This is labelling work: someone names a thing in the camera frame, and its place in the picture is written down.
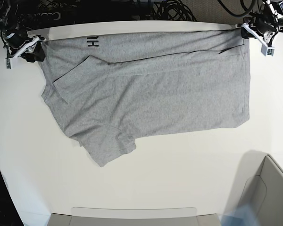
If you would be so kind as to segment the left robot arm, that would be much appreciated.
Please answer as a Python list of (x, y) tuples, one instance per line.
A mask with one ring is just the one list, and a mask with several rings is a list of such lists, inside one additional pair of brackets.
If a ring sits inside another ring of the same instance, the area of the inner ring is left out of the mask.
[(283, 0), (258, 0), (258, 10), (243, 19), (268, 47), (271, 47), (276, 35), (283, 29)]

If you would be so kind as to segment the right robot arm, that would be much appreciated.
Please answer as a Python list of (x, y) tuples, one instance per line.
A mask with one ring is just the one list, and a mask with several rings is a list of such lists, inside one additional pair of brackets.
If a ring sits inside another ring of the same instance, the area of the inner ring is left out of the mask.
[(45, 53), (40, 35), (28, 36), (28, 30), (19, 24), (17, 0), (0, 0), (0, 38), (6, 50), (6, 65), (11, 68), (12, 60), (22, 58), (29, 63), (42, 62)]

